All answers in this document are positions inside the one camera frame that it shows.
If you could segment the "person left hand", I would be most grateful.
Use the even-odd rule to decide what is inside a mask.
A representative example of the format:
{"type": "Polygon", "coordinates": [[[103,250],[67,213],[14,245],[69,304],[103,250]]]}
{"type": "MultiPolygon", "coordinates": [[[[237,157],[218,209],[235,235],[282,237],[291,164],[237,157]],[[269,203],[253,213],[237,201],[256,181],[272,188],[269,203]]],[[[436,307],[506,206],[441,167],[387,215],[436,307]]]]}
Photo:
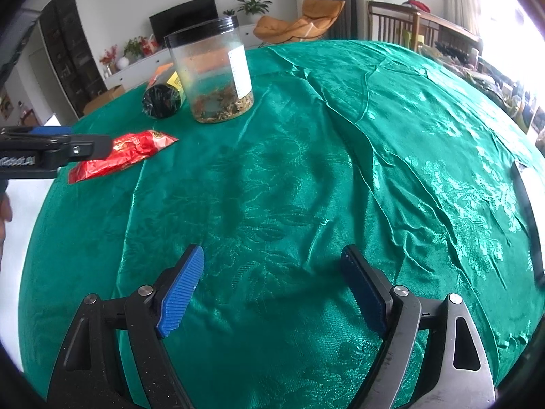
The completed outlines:
{"type": "Polygon", "coordinates": [[[0,259],[3,257],[3,251],[6,240],[6,225],[13,219],[13,212],[10,204],[10,199],[7,193],[1,195],[0,207],[0,259]]]}

